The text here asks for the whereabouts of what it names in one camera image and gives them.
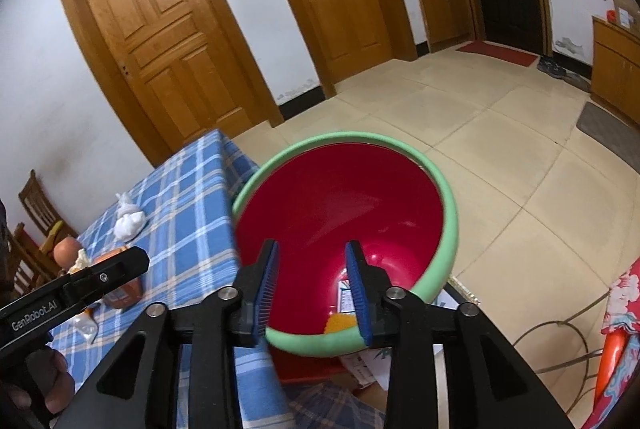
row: yellow sponge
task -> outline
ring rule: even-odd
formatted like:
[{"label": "yellow sponge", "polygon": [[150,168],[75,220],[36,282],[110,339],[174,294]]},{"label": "yellow sponge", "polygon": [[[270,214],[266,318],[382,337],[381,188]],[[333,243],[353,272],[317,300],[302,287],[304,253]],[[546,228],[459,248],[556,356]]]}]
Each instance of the yellow sponge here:
[{"label": "yellow sponge", "polygon": [[324,333],[335,333],[358,325],[354,314],[332,314],[324,327]]}]

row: orange tube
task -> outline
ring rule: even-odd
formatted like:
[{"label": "orange tube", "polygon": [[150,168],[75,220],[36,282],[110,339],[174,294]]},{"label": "orange tube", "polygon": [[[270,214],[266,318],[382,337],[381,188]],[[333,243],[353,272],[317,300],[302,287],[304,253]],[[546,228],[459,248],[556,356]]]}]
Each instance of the orange tube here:
[{"label": "orange tube", "polygon": [[616,330],[613,333],[609,333],[604,341],[604,349],[602,350],[602,357],[600,358],[600,367],[598,368],[598,378],[596,379],[596,392],[593,398],[593,406],[595,407],[602,393],[604,393],[609,380],[613,376],[613,372],[616,370],[622,352],[625,351],[626,342],[629,339],[628,333],[625,330]]}]

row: metal bolt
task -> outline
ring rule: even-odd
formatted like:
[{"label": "metal bolt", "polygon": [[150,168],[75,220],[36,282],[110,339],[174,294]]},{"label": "metal bolt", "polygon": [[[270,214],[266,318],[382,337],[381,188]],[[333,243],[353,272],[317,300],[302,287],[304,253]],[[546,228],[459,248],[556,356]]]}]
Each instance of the metal bolt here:
[{"label": "metal bolt", "polygon": [[218,297],[220,297],[223,301],[234,299],[238,297],[238,290],[236,290],[232,286],[225,286],[218,291]]},{"label": "metal bolt", "polygon": [[146,314],[149,317],[159,317],[164,313],[165,310],[166,310],[166,307],[164,306],[164,304],[153,303],[152,305],[149,305],[146,308]]},{"label": "metal bolt", "polygon": [[389,297],[389,299],[398,301],[406,297],[406,292],[399,286],[392,286],[386,291],[386,296]]},{"label": "metal bolt", "polygon": [[465,317],[476,317],[480,313],[480,308],[473,303],[463,303],[460,305],[460,313]]}]

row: table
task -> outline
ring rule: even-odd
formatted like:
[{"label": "table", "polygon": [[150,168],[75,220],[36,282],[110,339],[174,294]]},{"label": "table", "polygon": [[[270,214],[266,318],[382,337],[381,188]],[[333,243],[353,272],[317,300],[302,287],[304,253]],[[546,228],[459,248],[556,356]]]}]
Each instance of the table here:
[{"label": "table", "polygon": [[[144,296],[126,311],[101,305],[94,312],[99,331],[91,345],[69,323],[53,330],[52,346],[66,356],[76,388],[147,305],[161,301],[175,308],[198,303],[233,282],[239,263],[231,203],[256,170],[233,142],[215,130],[182,149],[129,191],[148,218],[140,235],[128,243],[149,255],[149,270],[142,276]],[[110,206],[79,235],[90,259],[123,245],[113,236],[115,211],[116,205]],[[183,353],[178,429],[188,427],[190,348]],[[236,372],[245,427],[293,427],[287,398],[264,342],[256,349],[236,348]]]}]

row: cabinet door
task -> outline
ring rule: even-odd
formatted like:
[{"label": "cabinet door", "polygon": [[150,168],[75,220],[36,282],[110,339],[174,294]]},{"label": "cabinet door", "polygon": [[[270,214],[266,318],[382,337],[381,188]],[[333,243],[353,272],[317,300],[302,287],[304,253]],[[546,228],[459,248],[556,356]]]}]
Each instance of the cabinet door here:
[{"label": "cabinet door", "polygon": [[640,123],[640,66],[628,62],[626,70],[628,78],[626,80],[624,104],[620,110],[635,122]]},{"label": "cabinet door", "polygon": [[629,65],[629,61],[624,57],[596,43],[593,52],[591,91],[622,110]]}]

